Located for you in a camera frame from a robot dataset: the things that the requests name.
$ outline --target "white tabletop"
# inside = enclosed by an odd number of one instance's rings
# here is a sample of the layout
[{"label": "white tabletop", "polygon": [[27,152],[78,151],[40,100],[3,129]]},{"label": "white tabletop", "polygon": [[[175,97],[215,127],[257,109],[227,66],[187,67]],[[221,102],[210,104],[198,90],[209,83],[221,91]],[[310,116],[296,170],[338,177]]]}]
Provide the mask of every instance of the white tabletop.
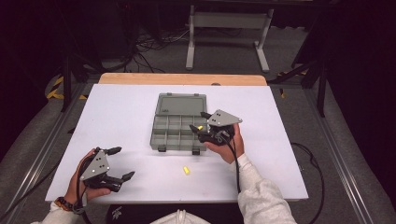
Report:
[{"label": "white tabletop", "polygon": [[[210,150],[158,152],[149,145],[152,122],[163,92],[206,95],[207,112],[217,109],[243,119],[245,151],[261,175],[273,180],[286,200],[308,198],[269,87],[96,84],[81,114],[46,197],[63,196],[78,162],[95,147],[122,147],[108,156],[110,176],[135,171],[118,193],[97,203],[225,203],[237,197],[235,174]],[[191,173],[186,175],[183,167]]]}]

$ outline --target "human hand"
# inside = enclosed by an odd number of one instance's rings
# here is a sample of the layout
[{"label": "human hand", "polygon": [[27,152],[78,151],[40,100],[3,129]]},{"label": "human hand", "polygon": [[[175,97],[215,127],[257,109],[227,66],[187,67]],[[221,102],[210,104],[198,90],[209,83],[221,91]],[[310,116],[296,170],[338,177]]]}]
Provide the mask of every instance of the human hand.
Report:
[{"label": "human hand", "polygon": [[[242,139],[238,123],[233,125],[233,129],[235,130],[235,135],[233,136],[233,140],[230,142],[230,145],[232,147],[235,146],[236,158],[239,158],[245,153],[244,140]],[[210,150],[219,153],[220,156],[228,163],[231,164],[234,161],[233,153],[227,145],[217,146],[210,142],[204,142],[204,145]]]},{"label": "human hand", "polygon": [[[67,202],[71,203],[71,204],[76,203],[76,201],[78,200],[78,198],[77,198],[77,181],[80,181],[80,180],[78,180],[78,170],[79,170],[79,167],[81,166],[82,162],[83,162],[86,158],[90,157],[92,154],[94,154],[94,149],[92,149],[92,150],[91,150],[91,151],[79,162],[78,167],[77,167],[77,170],[75,171],[75,173],[73,174],[72,178],[70,179],[69,188],[67,189],[67,192],[66,192],[66,194],[64,195],[64,199],[65,199]],[[84,182],[80,181],[80,182],[79,182],[79,193],[80,193],[80,196],[81,196],[82,193],[84,192],[84,189],[85,189]],[[86,192],[86,194],[87,194],[87,200],[89,201],[89,200],[91,200],[91,199],[93,199],[93,198],[97,198],[97,197],[100,197],[100,196],[107,195],[107,194],[109,194],[111,191],[110,191],[110,189],[90,189],[90,188],[87,188],[87,190],[86,190],[85,192]]]}]

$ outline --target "gray plastic organizer box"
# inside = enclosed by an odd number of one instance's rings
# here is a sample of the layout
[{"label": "gray plastic organizer box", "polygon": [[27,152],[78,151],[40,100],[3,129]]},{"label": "gray plastic organizer box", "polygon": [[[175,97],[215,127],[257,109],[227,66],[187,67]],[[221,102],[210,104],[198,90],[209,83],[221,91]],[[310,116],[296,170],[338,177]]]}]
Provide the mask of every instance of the gray plastic organizer box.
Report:
[{"label": "gray plastic organizer box", "polygon": [[204,94],[161,93],[152,125],[151,148],[160,152],[188,150],[192,155],[206,150],[190,128],[192,124],[207,131],[207,121],[201,112],[206,112]]}]

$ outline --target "person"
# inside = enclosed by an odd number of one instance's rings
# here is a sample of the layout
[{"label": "person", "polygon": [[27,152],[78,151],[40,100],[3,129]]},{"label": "person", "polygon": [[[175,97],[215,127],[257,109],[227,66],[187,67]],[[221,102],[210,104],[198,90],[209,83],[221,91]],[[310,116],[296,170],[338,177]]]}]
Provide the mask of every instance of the person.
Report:
[{"label": "person", "polygon": [[[238,194],[238,205],[241,214],[244,219],[244,223],[296,223],[288,203],[283,199],[282,193],[278,186],[269,179],[263,178],[256,167],[248,159],[245,154],[245,146],[242,135],[240,133],[239,125],[233,125],[235,130],[235,136],[231,142],[232,146],[235,146],[235,152],[237,161],[239,164],[239,175],[240,175],[240,188],[241,192]],[[236,172],[235,161],[233,153],[228,146],[217,146],[209,142],[205,142],[204,145],[210,150],[220,154],[220,156],[230,164],[233,172]],[[90,156],[93,150],[90,151],[86,157]],[[74,173],[70,180],[69,188],[62,198],[62,202],[59,200],[53,202],[50,205],[50,211],[41,222],[42,224],[47,223],[75,223],[78,219],[78,215],[68,211],[64,204],[72,204],[77,201],[77,174]],[[80,184],[81,191],[85,188],[83,183]],[[103,195],[110,193],[109,189],[87,189],[88,201]],[[170,214],[168,216],[157,219],[152,222],[154,224],[160,223],[208,223],[205,220],[190,214],[186,211],[179,211]]]}]

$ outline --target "yellow object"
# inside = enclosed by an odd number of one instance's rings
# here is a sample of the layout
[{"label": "yellow object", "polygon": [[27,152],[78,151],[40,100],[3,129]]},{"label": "yellow object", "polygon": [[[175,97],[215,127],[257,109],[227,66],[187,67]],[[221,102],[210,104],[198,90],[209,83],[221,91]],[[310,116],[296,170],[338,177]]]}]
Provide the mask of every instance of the yellow object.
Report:
[{"label": "yellow object", "polygon": [[185,173],[186,175],[189,175],[189,174],[190,174],[190,170],[189,170],[189,168],[188,168],[187,166],[183,167],[183,170],[184,170],[184,173]]}]

